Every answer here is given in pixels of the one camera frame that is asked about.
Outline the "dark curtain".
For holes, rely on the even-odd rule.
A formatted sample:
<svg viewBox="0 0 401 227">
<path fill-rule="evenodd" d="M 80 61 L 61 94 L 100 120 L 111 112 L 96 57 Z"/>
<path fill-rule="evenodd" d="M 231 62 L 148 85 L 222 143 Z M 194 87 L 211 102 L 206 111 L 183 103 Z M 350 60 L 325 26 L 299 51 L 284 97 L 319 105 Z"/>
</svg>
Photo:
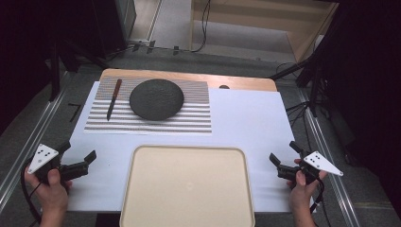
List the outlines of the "dark curtain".
<svg viewBox="0 0 401 227">
<path fill-rule="evenodd" d="M 77 0 L 0 0 L 0 134 L 51 81 L 46 60 Z"/>
<path fill-rule="evenodd" d="M 326 93 L 353 134 L 345 149 L 401 218 L 401 0 L 341 0 L 326 38 Z"/>
</svg>

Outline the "wooden shelf unit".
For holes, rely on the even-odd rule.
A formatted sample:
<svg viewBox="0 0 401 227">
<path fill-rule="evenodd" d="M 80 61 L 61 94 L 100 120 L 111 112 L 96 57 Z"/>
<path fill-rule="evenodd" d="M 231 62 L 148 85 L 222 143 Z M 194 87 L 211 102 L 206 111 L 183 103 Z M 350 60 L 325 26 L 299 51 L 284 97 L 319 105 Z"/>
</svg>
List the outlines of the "wooden shelf unit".
<svg viewBox="0 0 401 227">
<path fill-rule="evenodd" d="M 326 33 L 338 5 L 324 0 L 190 0 L 190 44 L 201 42 L 201 21 L 211 23 L 208 51 L 245 50 L 248 56 L 291 53 L 299 62 Z"/>
</svg>

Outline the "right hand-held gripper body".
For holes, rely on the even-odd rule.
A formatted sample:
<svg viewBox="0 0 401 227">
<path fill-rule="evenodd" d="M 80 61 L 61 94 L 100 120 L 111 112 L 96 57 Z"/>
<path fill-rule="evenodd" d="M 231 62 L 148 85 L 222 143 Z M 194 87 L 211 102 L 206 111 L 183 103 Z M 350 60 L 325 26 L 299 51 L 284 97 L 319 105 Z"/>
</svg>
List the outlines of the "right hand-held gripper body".
<svg viewBox="0 0 401 227">
<path fill-rule="evenodd" d="M 305 174 L 305 181 L 311 184 L 320 179 L 320 172 L 335 174 L 342 176 L 343 172 L 330 163 L 318 151 L 314 151 L 306 156 L 301 157 L 301 162 L 297 166 L 285 166 L 281 163 L 277 164 L 278 177 L 292 182 L 296 181 L 296 173 L 301 170 Z"/>
</svg>

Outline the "beige plastic tray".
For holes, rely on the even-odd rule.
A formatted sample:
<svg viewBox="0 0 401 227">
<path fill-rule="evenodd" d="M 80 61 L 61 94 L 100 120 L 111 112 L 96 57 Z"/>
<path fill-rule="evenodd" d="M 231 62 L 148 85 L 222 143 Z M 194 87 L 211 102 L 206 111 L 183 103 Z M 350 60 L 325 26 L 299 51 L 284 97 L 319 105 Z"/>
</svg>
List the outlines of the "beige plastic tray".
<svg viewBox="0 0 401 227">
<path fill-rule="evenodd" d="M 131 159 L 120 227 L 253 227 L 238 148 L 142 146 Z"/>
</svg>

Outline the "white board sheet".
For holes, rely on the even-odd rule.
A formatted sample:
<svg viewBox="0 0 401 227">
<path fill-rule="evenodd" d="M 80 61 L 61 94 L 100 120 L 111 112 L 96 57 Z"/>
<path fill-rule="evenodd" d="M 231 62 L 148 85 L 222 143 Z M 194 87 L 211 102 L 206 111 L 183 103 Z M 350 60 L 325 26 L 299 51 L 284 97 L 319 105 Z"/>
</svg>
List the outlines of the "white board sheet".
<svg viewBox="0 0 401 227">
<path fill-rule="evenodd" d="M 92 119 L 102 124 L 107 122 L 106 113 L 94 108 L 102 86 L 101 82 L 94 83 L 70 139 L 72 147 L 62 158 L 65 163 L 74 163 L 90 151 L 96 152 L 89 174 L 74 180 L 69 194 L 70 211 L 120 211 L 132 153 L 144 145 L 239 148 L 247 160 L 253 210 L 257 213 L 289 210 L 286 181 L 277 177 L 277 170 L 269 160 L 273 153 L 281 162 L 291 165 L 298 157 L 289 147 L 294 136 L 278 92 L 211 88 L 211 131 L 205 135 L 88 131 L 85 126 Z"/>
</svg>

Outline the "person's left hand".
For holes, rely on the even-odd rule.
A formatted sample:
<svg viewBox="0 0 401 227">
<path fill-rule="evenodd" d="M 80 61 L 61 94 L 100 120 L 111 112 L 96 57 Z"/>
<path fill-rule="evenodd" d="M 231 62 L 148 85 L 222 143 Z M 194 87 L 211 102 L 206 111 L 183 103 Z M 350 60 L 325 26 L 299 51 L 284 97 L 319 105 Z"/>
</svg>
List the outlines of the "person's left hand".
<svg viewBox="0 0 401 227">
<path fill-rule="evenodd" d="M 61 174 L 53 168 L 47 173 L 48 184 L 42 184 L 34 174 L 25 173 L 25 180 L 35 189 L 44 216 L 63 215 L 68 207 L 67 190 L 61 185 Z"/>
</svg>

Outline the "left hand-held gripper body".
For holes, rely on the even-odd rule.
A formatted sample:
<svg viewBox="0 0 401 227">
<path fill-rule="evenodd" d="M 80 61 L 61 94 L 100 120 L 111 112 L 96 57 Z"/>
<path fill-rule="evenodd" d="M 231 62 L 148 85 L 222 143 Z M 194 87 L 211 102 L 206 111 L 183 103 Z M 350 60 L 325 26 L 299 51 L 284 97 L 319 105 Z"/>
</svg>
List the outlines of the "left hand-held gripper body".
<svg viewBox="0 0 401 227">
<path fill-rule="evenodd" d="M 47 173 L 49 170 L 56 168 L 61 174 L 61 180 L 67 182 L 76 178 L 87 175 L 89 166 L 86 166 L 83 161 L 71 165 L 63 165 L 58 152 L 44 144 L 40 144 L 35 151 L 30 166 L 29 174 L 34 174 L 42 183 L 48 183 Z"/>
</svg>

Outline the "person's right hand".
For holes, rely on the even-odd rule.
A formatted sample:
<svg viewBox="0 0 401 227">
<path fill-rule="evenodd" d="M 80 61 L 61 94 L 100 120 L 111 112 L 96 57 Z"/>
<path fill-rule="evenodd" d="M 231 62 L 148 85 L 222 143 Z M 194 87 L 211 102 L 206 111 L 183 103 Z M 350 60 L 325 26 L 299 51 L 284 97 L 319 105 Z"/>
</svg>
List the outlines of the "person's right hand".
<svg viewBox="0 0 401 227">
<path fill-rule="evenodd" d="M 301 210 L 309 213 L 311 197 L 319 184 L 318 180 L 307 184 L 305 174 L 301 170 L 297 171 L 295 181 L 287 181 L 287 186 L 291 187 L 289 207 L 293 213 Z"/>
</svg>

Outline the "dark round plate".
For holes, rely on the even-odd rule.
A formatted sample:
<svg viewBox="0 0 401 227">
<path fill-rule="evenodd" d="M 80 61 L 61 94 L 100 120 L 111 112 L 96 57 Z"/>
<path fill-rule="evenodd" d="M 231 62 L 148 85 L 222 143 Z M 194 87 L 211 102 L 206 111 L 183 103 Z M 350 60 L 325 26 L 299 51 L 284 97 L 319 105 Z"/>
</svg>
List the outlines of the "dark round plate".
<svg viewBox="0 0 401 227">
<path fill-rule="evenodd" d="M 135 114 L 152 121 L 162 121 L 177 114 L 184 103 L 183 90 L 167 79 L 149 79 L 131 92 L 130 106 Z"/>
</svg>

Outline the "striped placemat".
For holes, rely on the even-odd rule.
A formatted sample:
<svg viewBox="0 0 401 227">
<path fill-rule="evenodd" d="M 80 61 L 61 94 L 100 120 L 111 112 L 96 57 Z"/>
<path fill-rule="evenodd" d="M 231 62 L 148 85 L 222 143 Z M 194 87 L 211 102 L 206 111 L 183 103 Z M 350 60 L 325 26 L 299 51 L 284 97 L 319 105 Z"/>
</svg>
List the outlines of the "striped placemat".
<svg viewBox="0 0 401 227">
<path fill-rule="evenodd" d="M 146 120 L 137 115 L 130 106 L 133 89 L 149 78 L 122 78 L 119 93 L 110 119 L 107 119 L 114 87 L 117 79 L 106 77 L 98 85 L 89 116 L 84 124 L 86 133 L 126 133 L 126 134 L 196 134 L 212 133 L 212 118 L 209 91 L 206 82 L 173 79 L 183 91 L 181 109 L 162 121 Z"/>
</svg>

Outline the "black metal stand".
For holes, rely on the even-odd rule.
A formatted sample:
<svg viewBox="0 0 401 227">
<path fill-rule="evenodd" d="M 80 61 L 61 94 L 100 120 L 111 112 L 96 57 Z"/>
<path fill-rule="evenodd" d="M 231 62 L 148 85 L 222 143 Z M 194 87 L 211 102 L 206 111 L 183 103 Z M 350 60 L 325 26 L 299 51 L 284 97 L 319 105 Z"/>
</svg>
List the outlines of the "black metal stand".
<svg viewBox="0 0 401 227">
<path fill-rule="evenodd" d="M 299 88 L 305 88 L 309 82 L 312 82 L 312 87 L 310 91 L 309 100 L 306 102 L 306 106 L 312 112 L 312 115 L 316 117 L 316 106 L 317 106 L 317 96 L 319 90 L 319 82 L 323 74 L 322 70 L 322 57 L 323 50 L 318 47 L 306 60 L 299 63 L 295 63 L 287 69 L 278 72 L 272 76 L 270 79 L 278 80 L 291 73 L 301 70 L 301 74 L 296 79 L 296 85 Z"/>
<path fill-rule="evenodd" d="M 77 55 L 82 56 L 101 69 L 108 68 L 105 62 L 101 61 L 78 44 L 67 39 L 53 39 L 50 48 L 50 78 L 52 86 L 51 96 L 49 98 L 50 101 L 55 100 L 57 95 L 61 92 L 60 61 L 62 61 L 68 72 L 77 72 L 80 68 Z"/>
</svg>

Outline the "metal floor rail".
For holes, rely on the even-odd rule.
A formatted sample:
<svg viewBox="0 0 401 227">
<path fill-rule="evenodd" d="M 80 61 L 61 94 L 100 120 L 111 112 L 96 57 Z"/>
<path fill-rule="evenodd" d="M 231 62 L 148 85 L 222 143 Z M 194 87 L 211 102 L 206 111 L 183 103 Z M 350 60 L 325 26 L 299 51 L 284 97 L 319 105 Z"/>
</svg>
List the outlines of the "metal floor rail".
<svg viewBox="0 0 401 227">
<path fill-rule="evenodd" d="M 308 127 L 311 129 L 311 133 L 313 134 L 313 138 L 316 142 L 318 151 L 332 164 L 335 164 L 334 158 L 331 154 L 330 148 L 326 143 L 326 140 L 323 136 L 323 132 L 321 129 L 321 125 L 317 117 L 315 117 L 309 109 L 305 110 L 305 118 L 308 122 Z M 344 217 L 345 223 L 347 227 L 361 227 L 359 220 L 357 218 L 357 214 L 352 204 L 352 201 L 347 193 L 345 184 L 341 176 L 330 174 L 329 175 L 330 183 L 333 187 L 334 194 L 336 195 L 336 199 L 338 201 L 340 210 Z"/>
<path fill-rule="evenodd" d="M 59 108 L 64 96 L 65 91 L 61 90 L 61 92 L 56 96 L 53 101 L 50 101 L 45 105 L 44 111 L 41 114 L 33 132 L 29 135 L 9 173 L 6 175 L 4 181 L 0 184 L 0 213 L 7 205 L 9 198 L 13 190 L 15 189 L 15 186 L 19 179 L 19 170 L 22 167 L 23 162 L 39 146 L 39 143 L 45 131 L 47 130 L 51 120 L 53 119 L 57 109 Z"/>
</svg>

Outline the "dark cabinet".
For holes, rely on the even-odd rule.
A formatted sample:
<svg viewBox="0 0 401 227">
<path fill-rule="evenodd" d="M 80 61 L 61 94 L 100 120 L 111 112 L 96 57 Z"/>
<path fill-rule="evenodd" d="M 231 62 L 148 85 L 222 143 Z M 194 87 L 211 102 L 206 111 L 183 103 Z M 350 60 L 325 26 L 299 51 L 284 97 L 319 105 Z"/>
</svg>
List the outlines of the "dark cabinet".
<svg viewBox="0 0 401 227">
<path fill-rule="evenodd" d="M 125 49 L 136 20 L 134 0 L 93 0 L 102 55 Z"/>
</svg>

